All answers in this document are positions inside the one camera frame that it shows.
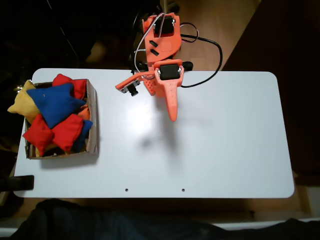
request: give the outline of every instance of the yellow bean bag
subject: yellow bean bag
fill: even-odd
[[[16,95],[14,104],[8,108],[9,113],[23,115],[30,124],[32,124],[37,114],[40,113],[35,102],[27,93],[27,90],[35,88],[35,85],[31,81],[26,81],[23,88]]]

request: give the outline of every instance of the white table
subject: white table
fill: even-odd
[[[294,183],[276,77],[219,72],[178,88],[172,122],[164,99],[140,85],[115,89],[129,70],[37,70],[34,83],[57,74],[89,79],[98,96],[99,157],[26,159],[21,138],[15,176],[34,175],[25,198],[287,198]],[[184,75],[189,85],[210,71]]]

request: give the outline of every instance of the black bracket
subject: black bracket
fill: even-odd
[[[0,178],[0,192],[34,189],[35,176],[11,176]]]

